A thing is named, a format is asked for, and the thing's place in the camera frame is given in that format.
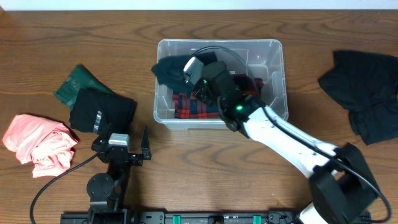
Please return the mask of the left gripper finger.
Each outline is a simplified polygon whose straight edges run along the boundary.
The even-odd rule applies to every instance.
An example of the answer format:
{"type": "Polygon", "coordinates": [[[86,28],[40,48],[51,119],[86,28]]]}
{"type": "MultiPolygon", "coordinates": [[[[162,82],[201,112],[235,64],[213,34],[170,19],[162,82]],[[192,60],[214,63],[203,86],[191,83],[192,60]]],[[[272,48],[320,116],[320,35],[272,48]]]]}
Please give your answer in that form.
{"type": "Polygon", "coordinates": [[[107,125],[105,131],[99,134],[98,137],[93,141],[91,149],[95,152],[101,152],[105,146],[108,145],[108,140],[111,136],[111,124],[107,125]]]}
{"type": "Polygon", "coordinates": [[[151,160],[152,159],[152,153],[151,153],[151,150],[150,150],[147,126],[144,128],[144,132],[143,132],[143,135],[142,135],[141,152],[142,152],[142,159],[143,160],[151,160]]]}

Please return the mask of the black garment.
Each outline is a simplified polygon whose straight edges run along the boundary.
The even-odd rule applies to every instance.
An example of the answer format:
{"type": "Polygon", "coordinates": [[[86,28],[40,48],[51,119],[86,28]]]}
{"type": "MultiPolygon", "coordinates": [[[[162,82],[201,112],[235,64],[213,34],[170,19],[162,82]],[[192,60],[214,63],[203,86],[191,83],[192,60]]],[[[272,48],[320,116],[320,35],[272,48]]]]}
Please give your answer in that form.
{"type": "Polygon", "coordinates": [[[81,89],[70,113],[70,126],[84,133],[98,135],[126,133],[133,121],[137,103],[119,95],[94,89],[81,89]]]}
{"type": "Polygon", "coordinates": [[[397,137],[397,57],[337,50],[334,67],[318,79],[349,111],[351,129],[367,145],[397,137]]]}

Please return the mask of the red plaid garment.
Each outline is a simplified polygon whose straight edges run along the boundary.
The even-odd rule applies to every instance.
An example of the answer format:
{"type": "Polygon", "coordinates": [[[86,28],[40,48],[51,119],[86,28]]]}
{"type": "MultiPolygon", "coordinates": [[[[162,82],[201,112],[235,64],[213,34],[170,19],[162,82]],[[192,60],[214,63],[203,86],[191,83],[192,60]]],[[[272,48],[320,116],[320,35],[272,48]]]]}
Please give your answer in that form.
{"type": "MultiPolygon", "coordinates": [[[[232,75],[234,83],[240,90],[257,96],[254,89],[252,79],[245,73],[232,75]]],[[[200,89],[206,87],[206,81],[203,80],[201,85],[197,84],[192,90],[190,96],[185,93],[173,91],[172,100],[175,105],[174,118],[176,119],[216,119],[219,117],[217,105],[207,105],[199,100],[196,95],[200,89]]]]}

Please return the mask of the clear plastic storage bin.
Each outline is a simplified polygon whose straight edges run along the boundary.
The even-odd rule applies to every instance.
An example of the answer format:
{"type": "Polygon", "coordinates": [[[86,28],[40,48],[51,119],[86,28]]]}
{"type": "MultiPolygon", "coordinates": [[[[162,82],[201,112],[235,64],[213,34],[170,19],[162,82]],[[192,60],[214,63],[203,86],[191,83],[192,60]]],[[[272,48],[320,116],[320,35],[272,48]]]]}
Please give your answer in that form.
{"type": "MultiPolygon", "coordinates": [[[[173,55],[191,55],[207,46],[222,46],[236,52],[249,66],[252,75],[260,78],[261,100],[281,118],[288,120],[287,94],[282,44],[276,39],[254,40],[200,40],[164,39],[157,47],[157,59],[173,55]]],[[[175,117],[173,91],[165,85],[155,84],[154,119],[169,129],[225,129],[218,118],[179,119],[175,117]]]]}

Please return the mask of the dark teal garment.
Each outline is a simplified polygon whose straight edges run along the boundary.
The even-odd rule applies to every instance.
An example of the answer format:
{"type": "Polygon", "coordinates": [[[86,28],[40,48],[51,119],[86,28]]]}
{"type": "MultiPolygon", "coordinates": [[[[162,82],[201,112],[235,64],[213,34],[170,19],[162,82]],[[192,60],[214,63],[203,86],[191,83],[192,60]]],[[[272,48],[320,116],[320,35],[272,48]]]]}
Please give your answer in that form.
{"type": "Polygon", "coordinates": [[[188,82],[184,68],[190,61],[190,55],[174,55],[162,58],[155,64],[151,71],[156,76],[158,84],[166,85],[176,92],[189,94],[204,86],[203,80],[196,73],[188,82]]]}

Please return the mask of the pink garment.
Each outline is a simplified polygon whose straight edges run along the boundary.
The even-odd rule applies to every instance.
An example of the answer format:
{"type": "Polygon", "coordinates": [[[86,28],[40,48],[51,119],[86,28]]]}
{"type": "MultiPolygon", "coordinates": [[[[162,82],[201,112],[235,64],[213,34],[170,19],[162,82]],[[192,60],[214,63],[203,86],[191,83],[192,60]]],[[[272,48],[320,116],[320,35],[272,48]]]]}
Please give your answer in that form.
{"type": "Polygon", "coordinates": [[[2,142],[21,164],[34,164],[33,178],[66,172],[74,156],[72,148],[78,143],[63,123],[29,114],[14,117],[2,142]]]}

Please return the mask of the dark green garment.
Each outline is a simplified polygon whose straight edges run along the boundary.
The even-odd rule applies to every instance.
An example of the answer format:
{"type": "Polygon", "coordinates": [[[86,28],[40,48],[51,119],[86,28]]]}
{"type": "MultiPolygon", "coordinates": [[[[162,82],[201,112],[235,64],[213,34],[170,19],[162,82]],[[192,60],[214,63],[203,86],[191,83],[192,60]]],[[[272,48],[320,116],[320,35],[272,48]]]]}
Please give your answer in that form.
{"type": "Polygon", "coordinates": [[[78,64],[71,71],[67,79],[61,84],[54,96],[70,110],[73,109],[80,89],[94,89],[108,94],[115,94],[110,88],[101,83],[84,65],[78,64]]]}

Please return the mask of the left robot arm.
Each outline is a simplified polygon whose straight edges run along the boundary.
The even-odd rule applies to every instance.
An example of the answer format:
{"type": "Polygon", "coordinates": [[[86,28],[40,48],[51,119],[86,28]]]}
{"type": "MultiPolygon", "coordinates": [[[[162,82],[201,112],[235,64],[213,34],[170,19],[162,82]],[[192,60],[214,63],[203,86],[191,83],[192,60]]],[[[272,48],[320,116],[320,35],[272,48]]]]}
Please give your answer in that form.
{"type": "Polygon", "coordinates": [[[129,152],[129,135],[109,130],[98,136],[91,148],[108,165],[108,170],[94,175],[87,183],[86,191],[90,196],[88,223],[139,223],[134,212],[124,206],[124,198],[131,167],[142,166],[144,160],[152,159],[147,128],[142,135],[140,153],[129,152]]]}

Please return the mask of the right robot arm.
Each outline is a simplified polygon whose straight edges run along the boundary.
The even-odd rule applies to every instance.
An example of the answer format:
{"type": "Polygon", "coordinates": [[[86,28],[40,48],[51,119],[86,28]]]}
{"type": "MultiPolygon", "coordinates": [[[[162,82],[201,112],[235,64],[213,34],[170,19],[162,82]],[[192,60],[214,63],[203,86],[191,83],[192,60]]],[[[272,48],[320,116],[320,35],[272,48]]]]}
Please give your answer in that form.
{"type": "Polygon", "coordinates": [[[196,60],[183,71],[187,83],[198,88],[197,98],[216,104],[230,130],[271,148],[308,179],[312,201],[298,222],[371,222],[364,213],[381,192],[356,146],[337,147],[286,122],[259,97],[241,90],[223,62],[196,60]]]}

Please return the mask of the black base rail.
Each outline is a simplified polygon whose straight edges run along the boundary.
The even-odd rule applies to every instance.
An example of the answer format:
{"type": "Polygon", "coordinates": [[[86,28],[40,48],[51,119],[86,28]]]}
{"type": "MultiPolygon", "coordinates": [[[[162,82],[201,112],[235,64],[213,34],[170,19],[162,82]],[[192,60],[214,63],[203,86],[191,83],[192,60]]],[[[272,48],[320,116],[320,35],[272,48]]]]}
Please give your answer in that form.
{"type": "Polygon", "coordinates": [[[266,213],[167,213],[151,211],[135,213],[129,210],[88,213],[65,213],[60,224],[300,224],[295,212],[266,213]]]}

